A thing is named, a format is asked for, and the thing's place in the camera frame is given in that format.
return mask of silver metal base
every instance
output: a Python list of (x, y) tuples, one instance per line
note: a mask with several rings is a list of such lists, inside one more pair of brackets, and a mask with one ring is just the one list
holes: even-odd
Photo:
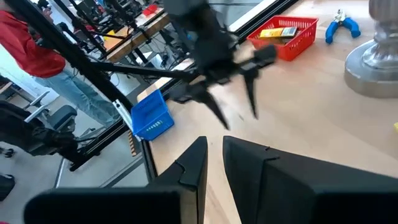
[(398, 69), (377, 69), (363, 63), (373, 40), (354, 49), (346, 59), (345, 81), (355, 92), (375, 98), (398, 98)]

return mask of pliers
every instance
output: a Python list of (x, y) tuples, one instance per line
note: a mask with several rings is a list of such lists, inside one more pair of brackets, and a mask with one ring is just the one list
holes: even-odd
[(335, 20), (331, 22), (326, 30), (326, 43), (331, 44), (333, 42), (333, 35), (335, 34), (337, 28), (341, 25), (351, 31), (351, 36), (353, 38), (359, 37), (361, 35), (361, 31), (359, 31), (359, 25), (352, 20), (352, 18), (346, 17), (346, 13), (339, 9), (335, 16)]

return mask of wooden workbench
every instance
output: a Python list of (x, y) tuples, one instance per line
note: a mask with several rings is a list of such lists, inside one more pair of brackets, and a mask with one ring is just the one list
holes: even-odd
[[(141, 14), (139, 17), (137, 17), (137, 26), (141, 26), (145, 24), (149, 19), (153, 18), (157, 13), (160, 11), (163, 11), (162, 8), (158, 8), (156, 10), (156, 13), (151, 14), (150, 16), (145, 16)], [(157, 32), (159, 32), (161, 29), (163, 29), (168, 23), (170, 22), (169, 17), (167, 16), (167, 13), (164, 13), (161, 15), (159, 18), (157, 18), (154, 22), (151, 22), (148, 26), (146, 26), (145, 31), (149, 36), (153, 36)], [(121, 30), (117, 31), (115, 35), (125, 37), (127, 36), (127, 32), (129, 32), (128, 27), (123, 27)], [(115, 38), (110, 38), (107, 37), (107, 39), (104, 42), (104, 46), (106, 50), (112, 49), (116, 44), (118, 44), (121, 39), (115, 39)], [(110, 62), (118, 62), (120, 59), (122, 59), (124, 56), (132, 52), (136, 47), (140, 46), (146, 41), (146, 38), (142, 33), (136, 34), (134, 37), (131, 38), (131, 40), (128, 40), (126, 43), (122, 44), (120, 47), (118, 47), (114, 52), (109, 54), (107, 56), (107, 59)]]
[[(332, 45), (325, 31), (341, 7), (359, 23), (362, 36), (353, 40), (341, 28)], [(346, 56), (372, 39), (374, 23), (368, 1), (299, 1), (288, 15), (319, 17), (315, 43), (293, 62), (264, 68), (256, 83), (259, 119), (253, 118), (242, 77), (210, 89), (230, 125), (223, 128), (203, 104), (168, 101), (175, 126), (151, 142), (159, 174), (199, 136), (208, 140), (208, 185), (205, 223), (240, 223), (224, 172), (222, 140), (230, 135), (259, 144), (398, 177), (398, 100), (361, 96), (344, 82)], [(243, 44), (237, 60), (254, 48)]]

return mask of blue jeans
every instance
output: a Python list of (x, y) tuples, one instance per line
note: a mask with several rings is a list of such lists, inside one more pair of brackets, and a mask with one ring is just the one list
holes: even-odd
[(68, 64), (58, 75), (50, 78), (35, 77), (35, 81), (53, 89), (105, 127), (109, 127), (119, 118), (119, 113), (112, 103), (104, 100), (92, 87), (78, 77), (74, 77), (73, 68)]

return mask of blue plastic box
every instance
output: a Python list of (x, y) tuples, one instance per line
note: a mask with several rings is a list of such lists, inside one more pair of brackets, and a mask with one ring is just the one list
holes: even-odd
[(131, 109), (133, 134), (154, 140), (174, 125), (160, 90), (156, 90)]

